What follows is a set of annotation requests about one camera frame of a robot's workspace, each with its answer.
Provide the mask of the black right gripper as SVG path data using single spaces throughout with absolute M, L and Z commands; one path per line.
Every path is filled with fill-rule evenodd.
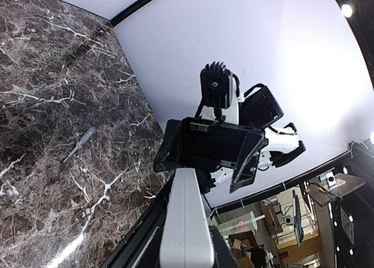
M 252 185 L 258 156 L 264 146 L 262 131 L 213 120 L 187 117 L 170 119 L 161 146 L 154 158 L 154 172 L 181 167 L 234 168 L 230 193 Z

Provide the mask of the clear handled screwdriver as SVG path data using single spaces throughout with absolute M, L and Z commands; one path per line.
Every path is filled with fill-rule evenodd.
M 66 163 L 79 149 L 81 149 L 94 135 L 96 134 L 96 128 L 89 128 L 85 134 L 80 138 L 76 143 L 75 147 L 68 154 L 68 156 L 63 160 L 63 163 Z

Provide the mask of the white remote with buttons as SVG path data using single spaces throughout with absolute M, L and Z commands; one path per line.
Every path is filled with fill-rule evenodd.
M 160 245 L 160 266 L 214 266 L 213 242 L 192 168 L 178 168 L 172 181 Z

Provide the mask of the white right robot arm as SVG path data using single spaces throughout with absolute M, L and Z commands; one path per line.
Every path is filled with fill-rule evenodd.
M 215 79 L 201 91 L 195 116 L 168 120 L 155 172 L 193 169 L 207 193 L 216 185 L 211 175 L 221 171 L 233 193 L 253 184 L 258 171 L 284 166 L 305 151 L 293 123 L 272 127 L 283 113 L 267 86 L 242 92 L 235 82 Z

